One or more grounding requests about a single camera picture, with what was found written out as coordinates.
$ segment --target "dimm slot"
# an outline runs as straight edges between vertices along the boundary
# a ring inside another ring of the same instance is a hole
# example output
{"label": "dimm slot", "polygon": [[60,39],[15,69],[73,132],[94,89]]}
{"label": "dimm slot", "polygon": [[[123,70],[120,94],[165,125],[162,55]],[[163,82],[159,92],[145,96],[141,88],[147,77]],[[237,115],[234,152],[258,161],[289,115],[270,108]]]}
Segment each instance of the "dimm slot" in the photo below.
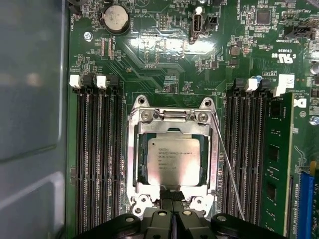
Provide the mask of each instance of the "dimm slot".
{"label": "dimm slot", "polygon": [[287,211],[287,224],[286,224],[286,235],[289,235],[292,227],[292,212],[293,212],[293,187],[294,177],[289,178],[289,191],[288,191],[288,211]]}
{"label": "dimm slot", "polygon": [[[246,220],[257,224],[263,161],[263,138],[267,95],[264,92],[228,92],[225,113],[225,147]],[[239,216],[238,205],[224,167],[222,212]]]}
{"label": "dimm slot", "polygon": [[85,128],[84,128],[84,212],[83,212],[83,230],[87,231],[91,227],[91,210],[92,210],[92,122],[93,122],[93,99],[91,94],[86,94],[85,108]]}
{"label": "dimm slot", "polygon": [[[242,128],[243,128],[243,111],[244,111],[244,98],[239,98],[239,104],[238,104],[238,117],[237,117],[237,133],[236,133],[236,164],[235,164],[235,180],[237,183],[237,188],[238,188],[238,193],[239,195],[241,194],[241,185],[240,185],[240,179],[241,179],[241,152],[242,152]],[[239,210],[238,210],[238,205],[236,203],[236,201],[233,201],[233,208],[234,208],[234,216],[239,217]]]}
{"label": "dimm slot", "polygon": [[110,107],[109,107],[109,144],[108,144],[108,159],[109,159],[109,170],[110,170],[110,174],[109,174],[109,179],[111,180],[111,186],[112,186],[112,218],[116,217],[116,211],[117,209],[116,207],[116,203],[114,201],[114,199],[116,199],[116,183],[114,181],[114,177],[115,177],[115,171],[116,168],[114,168],[114,161],[115,159],[115,154],[114,154],[114,147],[116,144],[116,135],[115,135],[115,99],[114,96],[111,95],[110,98]]}
{"label": "dimm slot", "polygon": [[245,156],[244,156],[244,163],[243,163],[243,185],[244,185],[244,190],[242,191],[243,194],[243,201],[242,204],[244,205],[245,208],[245,217],[247,220],[247,214],[249,214],[249,208],[250,205],[248,204],[248,195],[249,195],[249,162],[250,162],[250,157],[249,157],[249,149],[250,149],[250,144],[251,144],[251,137],[250,137],[250,132],[251,132],[251,107],[252,107],[252,99],[251,97],[246,97],[246,128],[245,128],[245,145],[244,145],[244,151],[245,151]]}
{"label": "dimm slot", "polygon": [[[231,152],[230,152],[230,163],[232,166],[232,171],[234,174],[234,178],[236,179],[236,164],[237,164],[237,132],[238,132],[238,114],[239,114],[239,98],[238,97],[234,97],[233,98],[233,117],[232,117],[232,129],[231,129]],[[230,214],[234,215],[235,213],[235,193],[234,193],[234,188],[233,185],[231,184],[231,182],[229,182],[229,184],[231,185],[231,194],[230,194],[230,200],[229,200],[229,209],[230,209]]]}
{"label": "dimm slot", "polygon": [[256,120],[256,98],[251,97],[251,107],[250,107],[250,130],[249,130],[249,149],[248,149],[248,163],[247,163],[247,188],[246,188],[246,221],[251,222],[251,211],[252,209],[252,200],[254,189],[252,185],[254,184],[254,170],[253,170],[253,156],[255,150],[255,142],[254,142],[254,135],[255,135],[255,120]]}
{"label": "dimm slot", "polygon": [[97,125],[96,125],[96,177],[95,177],[95,215],[94,222],[95,226],[98,226],[101,223],[101,149],[102,149],[102,95],[98,95],[98,108],[97,108]]}
{"label": "dimm slot", "polygon": [[122,160],[122,96],[120,92],[116,92],[116,144],[115,144],[115,164],[114,167],[116,168],[116,183],[117,183],[117,195],[116,195],[116,207],[117,207],[117,216],[121,214],[121,180],[122,180],[122,171],[121,171],[121,160]]}
{"label": "dimm slot", "polygon": [[251,222],[256,224],[257,223],[257,209],[258,209],[258,195],[260,194],[260,182],[259,182],[259,167],[261,163],[261,157],[262,155],[260,154],[261,152],[261,140],[262,140],[262,125],[264,124],[263,121],[263,114],[265,113],[263,111],[264,109],[264,104],[263,104],[263,98],[258,97],[257,98],[257,104],[256,104],[256,120],[255,120],[255,139],[254,139],[254,144],[255,144],[255,149],[254,149],[254,156],[253,156],[253,169],[254,169],[254,174],[253,174],[253,184],[254,184],[254,196],[252,198],[253,200],[253,207],[251,211]]}
{"label": "dimm slot", "polygon": [[84,117],[85,117],[85,97],[83,95],[77,96],[77,125],[76,125],[76,233],[83,232],[83,160],[84,160]]}
{"label": "dimm slot", "polygon": [[312,233],[312,206],[315,178],[307,173],[300,175],[298,239],[310,239]]}
{"label": "dimm slot", "polygon": [[98,144],[98,96],[92,95],[92,121],[91,121],[91,134],[92,134],[92,142],[91,142],[91,157],[90,157],[90,205],[91,205],[91,213],[90,213],[90,228],[96,227],[97,220],[96,220],[96,208],[98,205],[96,204],[96,160],[97,160],[97,144]]}
{"label": "dimm slot", "polygon": [[[225,134],[224,134],[224,141],[226,152],[229,155],[230,151],[230,125],[231,125],[231,112],[232,112],[232,97],[227,97],[226,105],[225,105],[226,117],[225,117]],[[226,165],[224,163],[224,170],[223,170],[223,190],[222,190],[222,212],[227,213],[227,201],[228,201],[228,172],[226,169]]]}
{"label": "dimm slot", "polygon": [[240,201],[242,204],[243,212],[246,213],[246,205],[245,205],[245,199],[246,199],[246,180],[247,180],[247,157],[248,157],[248,141],[249,137],[247,132],[249,131],[249,111],[250,107],[250,99],[244,100],[244,107],[243,107],[243,131],[242,131],[242,150],[241,150],[241,162],[240,162],[240,181],[239,181],[239,189],[240,189]]}
{"label": "dimm slot", "polygon": [[108,151],[109,151],[109,109],[110,109],[110,96],[104,95],[102,98],[102,206],[101,206],[101,222],[106,222],[112,218],[112,201],[111,194],[112,188],[110,187],[110,179],[111,176],[109,173],[110,162],[108,159]]}
{"label": "dimm slot", "polygon": [[254,135],[253,135],[253,145],[252,145],[252,167],[251,167],[251,172],[252,172],[252,182],[251,182],[251,187],[252,187],[252,194],[251,194],[251,210],[250,210],[250,222],[255,223],[255,212],[256,212],[256,197],[258,195],[258,161],[259,161],[259,132],[260,132],[260,113],[261,113],[261,102],[260,98],[255,98],[254,101],[256,102],[255,104],[255,119],[254,119]]}
{"label": "dimm slot", "polygon": [[110,142],[112,142],[112,170],[113,170],[113,205],[112,205],[112,217],[117,217],[120,214],[120,178],[121,178],[121,133],[122,133],[122,100],[119,92],[114,90],[111,94],[111,107],[110,107],[110,124],[112,130],[112,136]]}

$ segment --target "metal socket retention frame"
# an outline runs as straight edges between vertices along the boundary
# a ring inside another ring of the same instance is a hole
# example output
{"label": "metal socket retention frame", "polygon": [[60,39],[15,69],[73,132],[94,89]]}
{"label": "metal socket retention frame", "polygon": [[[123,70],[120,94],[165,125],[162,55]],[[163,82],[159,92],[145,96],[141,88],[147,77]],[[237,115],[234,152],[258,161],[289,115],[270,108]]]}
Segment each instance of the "metal socket retention frame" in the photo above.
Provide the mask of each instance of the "metal socket retention frame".
{"label": "metal socket retention frame", "polygon": [[208,138],[207,180],[201,186],[180,186],[190,208],[204,211],[207,216],[216,196],[219,138],[212,117],[216,108],[212,98],[204,98],[199,108],[151,107],[146,96],[139,95],[128,116],[127,196],[133,214],[142,216],[146,207],[160,199],[161,185],[138,182],[139,135],[167,133],[178,128],[183,134],[201,134]]}

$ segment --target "metal lever wire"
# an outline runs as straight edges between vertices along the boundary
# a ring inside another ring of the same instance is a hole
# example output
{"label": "metal lever wire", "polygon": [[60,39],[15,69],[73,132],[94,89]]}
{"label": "metal lever wire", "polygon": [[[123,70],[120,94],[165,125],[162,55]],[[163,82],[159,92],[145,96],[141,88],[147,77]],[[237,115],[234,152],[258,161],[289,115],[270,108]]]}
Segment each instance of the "metal lever wire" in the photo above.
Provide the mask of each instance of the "metal lever wire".
{"label": "metal lever wire", "polygon": [[224,145],[224,141],[223,141],[223,138],[222,138],[220,130],[219,130],[219,125],[218,125],[218,122],[217,122],[217,119],[218,119],[217,112],[213,112],[212,116],[213,116],[212,118],[213,118],[213,121],[214,121],[214,124],[215,124],[215,127],[216,127],[216,131],[217,131],[217,134],[218,134],[218,137],[219,137],[219,140],[220,140],[221,147],[222,147],[222,149],[224,151],[224,158],[225,158],[225,162],[226,162],[226,168],[228,170],[228,174],[230,176],[230,180],[231,180],[231,183],[232,183],[234,191],[235,191],[235,197],[236,197],[236,202],[237,202],[237,206],[238,206],[238,211],[239,211],[239,214],[240,214],[241,218],[245,221],[245,215],[244,215],[243,209],[241,207],[240,197],[239,197],[238,189],[237,189],[237,186],[236,186],[235,177],[234,177],[234,174],[233,174],[233,172],[231,170],[231,165],[230,165],[230,162],[229,162],[227,151],[226,151],[226,148],[225,148],[225,145]]}

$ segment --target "cpu socket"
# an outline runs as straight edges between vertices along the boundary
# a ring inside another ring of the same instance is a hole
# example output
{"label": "cpu socket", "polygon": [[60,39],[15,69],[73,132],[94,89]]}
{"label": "cpu socket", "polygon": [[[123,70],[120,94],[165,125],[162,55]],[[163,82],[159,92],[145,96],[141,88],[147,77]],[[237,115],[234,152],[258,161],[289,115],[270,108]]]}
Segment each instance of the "cpu socket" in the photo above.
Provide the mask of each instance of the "cpu socket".
{"label": "cpu socket", "polygon": [[182,191],[205,216],[216,196],[218,134],[212,98],[199,108],[158,108],[136,98],[129,115],[127,195],[133,214],[156,206],[160,188]]}

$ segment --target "capacitor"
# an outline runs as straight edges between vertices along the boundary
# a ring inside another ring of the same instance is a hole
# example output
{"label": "capacitor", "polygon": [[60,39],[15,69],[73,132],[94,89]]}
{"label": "capacitor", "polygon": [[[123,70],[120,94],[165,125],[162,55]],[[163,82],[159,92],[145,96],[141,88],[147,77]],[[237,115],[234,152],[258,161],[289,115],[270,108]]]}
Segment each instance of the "capacitor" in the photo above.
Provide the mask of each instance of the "capacitor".
{"label": "capacitor", "polygon": [[111,34],[122,35],[128,32],[131,19],[124,7],[120,5],[111,5],[101,12],[100,22]]}
{"label": "capacitor", "polygon": [[314,75],[319,74],[319,62],[316,62],[311,66],[310,72]]}

